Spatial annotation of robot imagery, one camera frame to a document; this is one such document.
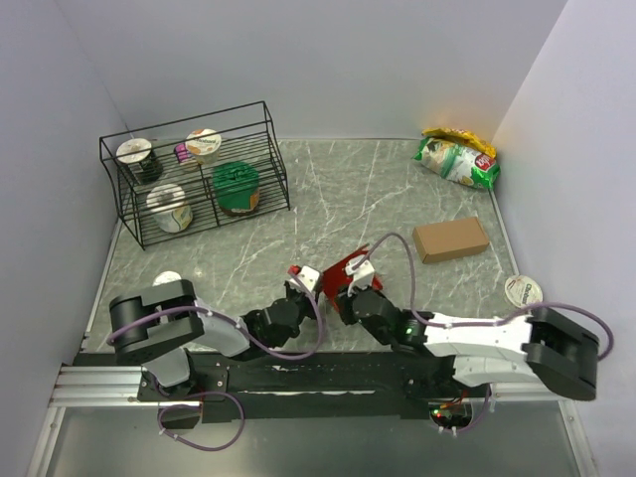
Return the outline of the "red paper box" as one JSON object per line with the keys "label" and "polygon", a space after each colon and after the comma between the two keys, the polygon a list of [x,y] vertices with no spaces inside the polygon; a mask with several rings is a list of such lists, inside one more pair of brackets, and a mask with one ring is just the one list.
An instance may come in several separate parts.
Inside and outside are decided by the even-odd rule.
{"label": "red paper box", "polygon": [[[322,277],[322,291],[325,294],[332,307],[335,309],[335,297],[340,290],[347,290],[351,279],[345,273],[346,263],[359,255],[365,256],[369,252],[370,245],[365,243],[361,247],[354,250],[349,255],[346,255],[340,261],[331,265],[329,268],[323,271]],[[365,290],[359,290],[360,294],[371,295],[374,293],[378,296],[385,297],[383,294],[383,285],[375,274],[373,285]]]}

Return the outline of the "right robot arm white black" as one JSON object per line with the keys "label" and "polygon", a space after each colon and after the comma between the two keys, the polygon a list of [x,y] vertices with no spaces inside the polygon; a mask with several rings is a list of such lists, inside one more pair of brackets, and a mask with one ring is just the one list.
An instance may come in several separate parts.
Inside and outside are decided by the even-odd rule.
{"label": "right robot arm white black", "polygon": [[341,289],[335,308],[347,325],[360,325],[393,352],[436,361],[436,388],[456,396],[465,388],[542,384],[562,398],[596,399],[599,340],[591,331],[541,307],[498,326],[474,327],[474,318],[396,307],[369,287]]}

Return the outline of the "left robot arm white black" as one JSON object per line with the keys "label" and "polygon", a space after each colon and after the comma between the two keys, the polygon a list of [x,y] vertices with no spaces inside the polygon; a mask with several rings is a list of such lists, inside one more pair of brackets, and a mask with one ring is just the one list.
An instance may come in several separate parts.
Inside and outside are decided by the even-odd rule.
{"label": "left robot arm white black", "polygon": [[278,349],[299,336],[306,318],[316,321],[318,338],[323,338],[324,320],[318,308],[322,277],[308,267],[291,268],[289,275],[282,298],[240,316],[212,310],[187,279],[120,295],[109,303],[107,344],[114,349],[117,364],[143,367],[156,393],[175,399],[189,397],[199,385],[193,358],[185,349],[189,343],[235,361],[265,355],[302,360],[311,354],[292,356]]}

